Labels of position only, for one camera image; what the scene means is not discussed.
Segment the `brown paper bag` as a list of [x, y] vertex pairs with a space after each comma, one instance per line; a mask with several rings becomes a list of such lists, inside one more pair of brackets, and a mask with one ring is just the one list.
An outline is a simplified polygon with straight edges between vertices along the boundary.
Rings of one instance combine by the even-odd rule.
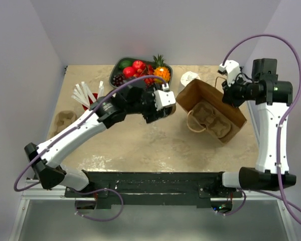
[[193, 107], [201, 101], [209, 102], [218, 112], [228, 118], [232, 124], [231, 131], [226, 137], [221, 139], [212, 136], [208, 131], [200, 133], [208, 133], [220, 143], [226, 144], [230, 142], [230, 140], [243, 128], [247, 119], [240, 109], [223, 103], [222, 97], [222, 92], [215, 87], [202, 80], [194, 79], [177, 95], [176, 102], [187, 113], [186, 124], [188, 129], [192, 132], [194, 132], [193, 129], [195, 129], [197, 125], [193, 120], [191, 120], [192, 117], [188, 115], [189, 111], [191, 111]]

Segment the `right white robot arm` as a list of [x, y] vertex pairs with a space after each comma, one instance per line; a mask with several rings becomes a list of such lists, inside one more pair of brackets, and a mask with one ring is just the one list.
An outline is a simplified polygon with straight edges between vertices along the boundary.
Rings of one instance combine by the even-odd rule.
[[222, 101], [239, 107], [254, 101], [259, 115], [259, 152], [254, 168], [242, 167], [238, 172], [224, 172], [213, 185], [214, 193], [225, 197], [231, 188], [278, 191], [296, 184], [286, 158], [285, 112], [292, 105], [292, 84], [279, 81], [276, 59], [253, 61], [251, 77], [247, 77], [234, 60], [220, 64], [218, 72], [226, 75], [222, 83]]

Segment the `brown pulp cup carrier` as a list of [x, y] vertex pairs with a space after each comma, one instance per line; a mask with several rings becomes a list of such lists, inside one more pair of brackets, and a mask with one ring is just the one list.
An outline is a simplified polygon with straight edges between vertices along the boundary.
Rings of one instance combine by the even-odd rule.
[[209, 102], [201, 101], [197, 103], [188, 113], [197, 127], [194, 132], [208, 131], [216, 138], [226, 137], [230, 131], [232, 124], [223, 114], [218, 112]]

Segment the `brown paper coffee cup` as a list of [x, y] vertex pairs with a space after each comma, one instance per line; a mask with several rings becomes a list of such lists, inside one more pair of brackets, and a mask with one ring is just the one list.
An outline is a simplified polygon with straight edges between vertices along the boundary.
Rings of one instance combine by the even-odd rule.
[[173, 115], [175, 113], [175, 111], [176, 111], [176, 105], [174, 104], [174, 105], [171, 106], [171, 110], [170, 110], [169, 115]]

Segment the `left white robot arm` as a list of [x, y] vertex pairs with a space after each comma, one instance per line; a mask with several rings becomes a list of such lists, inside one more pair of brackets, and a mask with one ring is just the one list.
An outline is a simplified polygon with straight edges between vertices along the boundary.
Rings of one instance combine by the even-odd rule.
[[91, 137], [125, 120], [129, 114], [141, 114], [146, 123], [166, 118], [174, 112], [176, 99], [168, 84], [147, 88], [142, 80], [130, 81], [97, 99], [75, 122], [49, 140], [29, 143], [25, 152], [44, 189], [63, 185], [88, 197], [94, 185], [85, 171], [62, 167], [64, 159]]

